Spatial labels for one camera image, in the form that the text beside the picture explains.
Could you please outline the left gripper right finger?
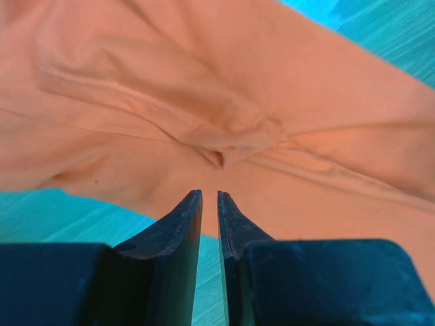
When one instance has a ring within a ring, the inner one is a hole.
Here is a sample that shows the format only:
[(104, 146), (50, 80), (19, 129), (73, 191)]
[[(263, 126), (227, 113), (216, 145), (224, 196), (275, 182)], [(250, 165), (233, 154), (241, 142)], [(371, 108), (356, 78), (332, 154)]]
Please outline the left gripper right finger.
[(406, 253), (383, 239), (276, 240), (219, 192), (228, 325), (433, 325)]

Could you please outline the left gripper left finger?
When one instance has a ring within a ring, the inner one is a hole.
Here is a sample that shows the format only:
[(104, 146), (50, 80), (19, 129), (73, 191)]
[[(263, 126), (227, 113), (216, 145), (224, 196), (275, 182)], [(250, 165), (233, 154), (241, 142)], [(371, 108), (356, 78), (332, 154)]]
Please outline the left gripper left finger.
[(1, 246), (2, 325), (190, 325), (203, 198), (132, 238)]

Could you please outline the orange t shirt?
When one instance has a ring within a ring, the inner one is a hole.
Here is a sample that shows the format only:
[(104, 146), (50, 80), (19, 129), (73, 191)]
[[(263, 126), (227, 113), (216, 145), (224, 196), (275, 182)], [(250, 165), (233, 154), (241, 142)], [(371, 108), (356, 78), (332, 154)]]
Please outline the orange t shirt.
[(1, 189), (434, 245), (434, 91), (277, 1), (2, 1)]

